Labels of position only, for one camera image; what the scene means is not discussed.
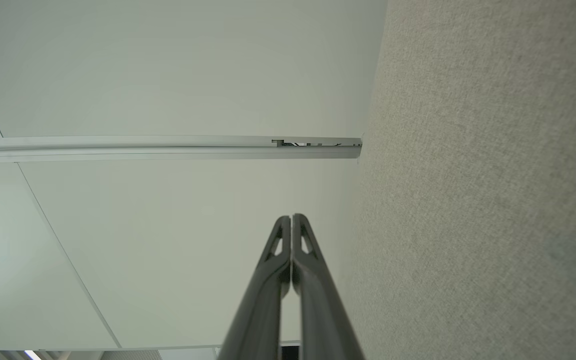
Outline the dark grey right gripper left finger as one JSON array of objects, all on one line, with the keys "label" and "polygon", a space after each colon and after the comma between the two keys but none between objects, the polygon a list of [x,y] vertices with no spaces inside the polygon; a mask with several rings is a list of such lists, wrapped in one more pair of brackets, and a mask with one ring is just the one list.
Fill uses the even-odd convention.
[{"label": "dark grey right gripper left finger", "polygon": [[282,299],[291,284],[291,218],[275,222],[218,353],[220,360],[279,360]]}]

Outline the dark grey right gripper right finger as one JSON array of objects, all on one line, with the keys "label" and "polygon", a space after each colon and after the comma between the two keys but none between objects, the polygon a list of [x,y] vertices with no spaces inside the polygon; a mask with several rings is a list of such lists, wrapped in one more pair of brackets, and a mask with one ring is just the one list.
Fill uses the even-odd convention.
[{"label": "dark grey right gripper right finger", "polygon": [[304,214],[292,217],[292,284],[301,302],[301,360],[366,357]]}]

